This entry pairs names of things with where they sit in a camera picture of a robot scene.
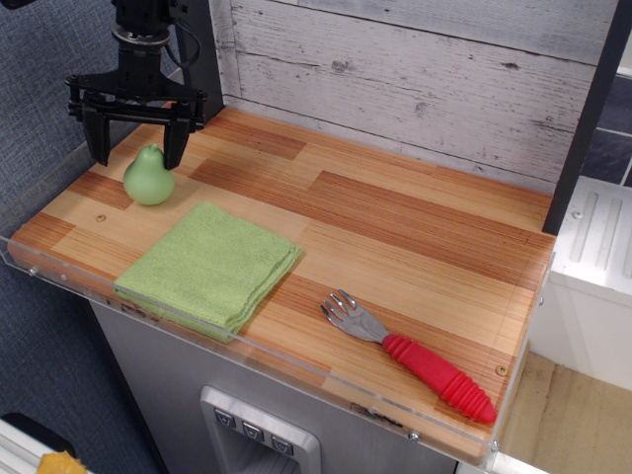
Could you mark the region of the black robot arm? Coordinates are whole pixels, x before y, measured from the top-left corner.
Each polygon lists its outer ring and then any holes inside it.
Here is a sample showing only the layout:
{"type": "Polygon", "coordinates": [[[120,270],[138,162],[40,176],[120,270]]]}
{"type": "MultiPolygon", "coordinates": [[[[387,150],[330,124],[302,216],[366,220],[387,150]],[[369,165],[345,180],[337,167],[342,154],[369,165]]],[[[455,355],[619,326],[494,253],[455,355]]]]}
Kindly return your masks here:
{"type": "Polygon", "coordinates": [[[162,52],[174,56],[169,27],[191,34],[190,26],[170,13],[167,1],[116,1],[112,35],[118,43],[118,67],[110,72],[70,75],[69,114],[83,123],[94,161],[106,166],[111,152],[110,122],[165,127],[163,164],[180,166],[189,136],[204,127],[206,93],[179,84],[161,70],[162,52]]]}

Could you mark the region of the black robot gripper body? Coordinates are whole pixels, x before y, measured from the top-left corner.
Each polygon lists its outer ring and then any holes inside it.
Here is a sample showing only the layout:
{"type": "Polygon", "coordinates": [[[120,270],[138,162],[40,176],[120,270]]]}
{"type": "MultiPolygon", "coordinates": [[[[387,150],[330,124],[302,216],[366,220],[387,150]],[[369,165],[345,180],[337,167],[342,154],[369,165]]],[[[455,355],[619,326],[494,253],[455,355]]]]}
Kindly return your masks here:
{"type": "Polygon", "coordinates": [[[69,76],[69,114],[85,122],[83,112],[93,109],[108,119],[152,124],[181,119],[187,132],[203,128],[206,94],[174,82],[161,71],[169,31],[142,36],[114,27],[112,35],[118,43],[118,67],[105,73],[69,76]]]}

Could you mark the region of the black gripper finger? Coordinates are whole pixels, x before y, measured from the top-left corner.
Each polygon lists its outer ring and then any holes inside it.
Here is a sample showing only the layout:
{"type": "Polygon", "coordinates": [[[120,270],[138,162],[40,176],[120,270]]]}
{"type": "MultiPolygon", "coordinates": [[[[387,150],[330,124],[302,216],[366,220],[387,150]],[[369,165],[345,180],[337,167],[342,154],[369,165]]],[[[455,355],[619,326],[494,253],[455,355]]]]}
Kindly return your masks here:
{"type": "Polygon", "coordinates": [[[95,107],[84,105],[82,121],[92,158],[97,163],[107,166],[111,151],[110,120],[95,107]]]}
{"type": "Polygon", "coordinates": [[[174,170],[180,166],[190,135],[187,120],[171,120],[164,131],[164,166],[174,170]]]}

